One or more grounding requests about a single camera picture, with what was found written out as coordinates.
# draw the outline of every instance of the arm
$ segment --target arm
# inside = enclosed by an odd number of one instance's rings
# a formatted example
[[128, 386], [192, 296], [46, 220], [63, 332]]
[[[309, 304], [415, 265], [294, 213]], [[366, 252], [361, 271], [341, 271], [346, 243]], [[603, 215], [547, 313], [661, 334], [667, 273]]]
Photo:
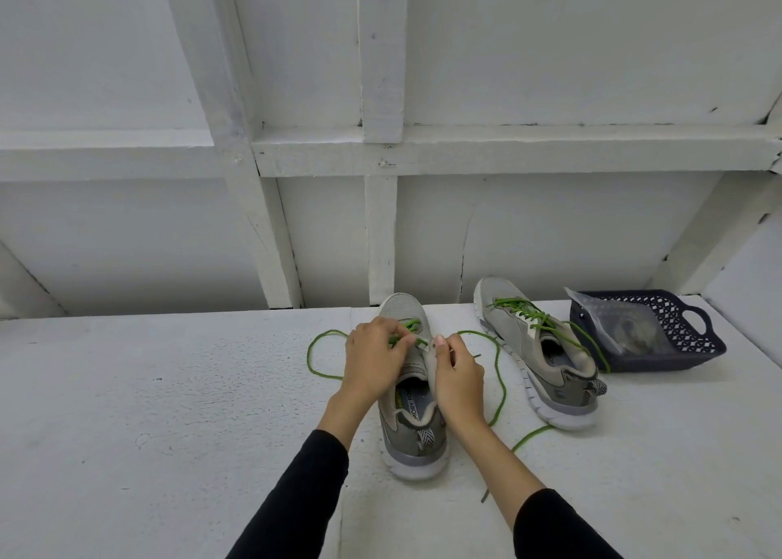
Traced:
[[483, 367], [475, 363], [461, 337], [452, 335], [446, 340], [438, 335], [435, 349], [437, 404], [513, 531], [516, 556], [621, 559], [560, 495], [546, 489], [486, 424]]
[[[402, 337], [391, 349], [391, 335]], [[415, 335], [376, 318], [350, 333], [345, 376], [318, 428], [280, 477], [234, 544], [228, 559], [317, 557], [348, 469], [347, 451], [361, 420], [396, 381]]]

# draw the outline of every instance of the plastic bag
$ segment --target plastic bag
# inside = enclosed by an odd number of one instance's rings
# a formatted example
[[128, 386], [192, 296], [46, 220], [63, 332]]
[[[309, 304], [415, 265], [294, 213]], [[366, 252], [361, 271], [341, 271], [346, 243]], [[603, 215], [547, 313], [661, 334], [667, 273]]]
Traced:
[[568, 296], [590, 315], [595, 335], [604, 349], [614, 355], [674, 353], [655, 313], [643, 304], [599, 299], [565, 288]]

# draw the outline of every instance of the hand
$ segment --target hand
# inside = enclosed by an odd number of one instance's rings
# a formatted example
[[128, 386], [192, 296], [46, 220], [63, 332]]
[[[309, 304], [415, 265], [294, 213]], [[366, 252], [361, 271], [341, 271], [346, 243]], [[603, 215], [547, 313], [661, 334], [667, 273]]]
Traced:
[[[401, 337], [393, 349], [389, 345], [391, 335]], [[368, 324], [359, 324], [345, 344], [347, 359], [340, 391], [366, 406], [366, 413], [396, 383], [407, 350], [416, 339], [415, 334], [391, 318], [376, 317]]]
[[[450, 350], [455, 364], [451, 365]], [[486, 425], [483, 418], [483, 366], [467, 350], [459, 335], [445, 339], [435, 337], [437, 373], [435, 395], [437, 404], [457, 437], [464, 430]]]

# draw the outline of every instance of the shoe insole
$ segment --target shoe insole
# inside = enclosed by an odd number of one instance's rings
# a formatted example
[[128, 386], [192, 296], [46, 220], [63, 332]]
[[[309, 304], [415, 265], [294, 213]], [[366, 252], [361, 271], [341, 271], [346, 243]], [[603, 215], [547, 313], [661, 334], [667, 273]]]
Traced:
[[546, 358], [546, 363], [552, 367], [568, 366], [573, 369], [576, 366], [573, 364], [568, 354], [562, 349], [562, 345], [552, 338], [545, 338], [540, 341], [540, 348], [543, 350], [543, 357]]
[[408, 377], [396, 385], [396, 408], [405, 409], [416, 421], [421, 420], [433, 400], [429, 384], [420, 378]]

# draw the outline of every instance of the shoe sole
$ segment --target shoe sole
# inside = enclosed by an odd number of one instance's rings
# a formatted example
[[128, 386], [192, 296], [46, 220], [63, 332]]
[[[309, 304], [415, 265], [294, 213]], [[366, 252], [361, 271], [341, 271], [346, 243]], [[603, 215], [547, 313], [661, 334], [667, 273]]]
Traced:
[[491, 325], [483, 316], [482, 301], [483, 298], [481, 297], [481, 281], [479, 281], [475, 286], [474, 293], [472, 294], [472, 303], [475, 308], [475, 316], [478, 317], [479, 321], [483, 321], [481, 322], [481, 328], [483, 328], [484, 331], [486, 331], [489, 335], [494, 337], [498, 343], [500, 343], [500, 346], [508, 355], [513, 358], [513, 361], [516, 362], [518, 368], [522, 371], [522, 378], [524, 380], [524, 393], [527, 396], [527, 400], [529, 401], [530, 406], [533, 407], [533, 410], [537, 416], [543, 419], [547, 424], [553, 425], [554, 427], [568, 432], [577, 432], [581, 429], [588, 429], [589, 427], [593, 427], [597, 423], [596, 410], [586, 415], [568, 415], [556, 409], [552, 409], [550, 406], [546, 405], [546, 401], [542, 396], [540, 396], [537, 388], [535, 388], [535, 385], [533, 384], [533, 380], [537, 381], [537, 379], [533, 376], [532, 372], [529, 371], [525, 361], [503, 340], [501, 336], [496, 333], [496, 331], [494, 331], [493, 328], [491, 328]]
[[[388, 302], [395, 295], [396, 292], [383, 300], [383, 303], [378, 307], [378, 314], [380, 314], [380, 310], [386, 306], [386, 302]], [[386, 442], [383, 440], [382, 436], [380, 437], [380, 457], [383, 458], [383, 464], [388, 467], [392, 475], [398, 479], [401, 479], [402, 481], [427, 481], [430, 478], [435, 478], [437, 475], [443, 472], [445, 467], [448, 465], [449, 456], [450, 445], [446, 439], [445, 452], [443, 452], [443, 455], [440, 458], [435, 460], [430, 465], [423, 467], [410, 467], [403, 465], [396, 458], [391, 456], [391, 454], [389, 454], [388, 450], [386, 449]]]

